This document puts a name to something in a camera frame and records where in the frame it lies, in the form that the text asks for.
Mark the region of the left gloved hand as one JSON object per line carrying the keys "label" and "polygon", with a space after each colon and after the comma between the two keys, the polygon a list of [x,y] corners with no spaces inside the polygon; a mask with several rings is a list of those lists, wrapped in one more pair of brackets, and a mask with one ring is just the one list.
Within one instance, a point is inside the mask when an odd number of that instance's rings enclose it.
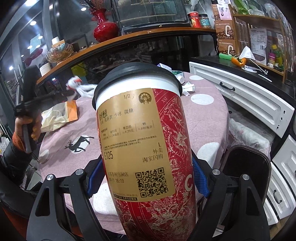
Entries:
{"label": "left gloved hand", "polygon": [[31,153],[36,149],[36,141],[40,137],[42,116],[36,118],[19,116],[15,119],[15,131],[12,137],[14,146],[23,152]]}

